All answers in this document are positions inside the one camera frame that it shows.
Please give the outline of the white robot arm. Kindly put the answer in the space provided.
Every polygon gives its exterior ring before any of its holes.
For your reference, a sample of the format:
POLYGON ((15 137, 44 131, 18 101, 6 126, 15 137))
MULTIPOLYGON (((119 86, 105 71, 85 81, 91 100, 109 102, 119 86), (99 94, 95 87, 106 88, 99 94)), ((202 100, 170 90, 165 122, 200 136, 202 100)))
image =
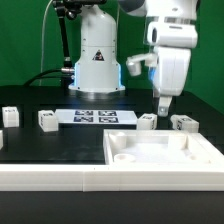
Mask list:
MULTIPOLYGON (((145 54, 131 56, 126 65, 131 75, 148 67, 153 96, 158 99, 157 114, 168 115, 171 100, 181 94, 189 68, 191 50, 198 34, 193 24, 200 0, 117 0, 129 15, 145 19, 145 54)), ((125 89, 116 60, 115 20, 97 3, 85 2, 81 13, 81 57, 75 63, 70 89, 94 99, 125 89)))

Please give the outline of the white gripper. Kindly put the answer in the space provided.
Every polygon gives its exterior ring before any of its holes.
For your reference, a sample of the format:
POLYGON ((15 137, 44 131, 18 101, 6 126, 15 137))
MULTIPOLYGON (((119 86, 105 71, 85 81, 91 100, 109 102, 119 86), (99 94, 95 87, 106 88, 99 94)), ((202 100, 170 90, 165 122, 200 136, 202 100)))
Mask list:
POLYGON ((149 79, 158 93, 158 115, 166 117, 172 101, 184 88, 191 59, 191 49, 197 45, 198 34, 189 20, 168 18, 151 21, 147 27, 147 42, 157 56, 150 67, 149 79))

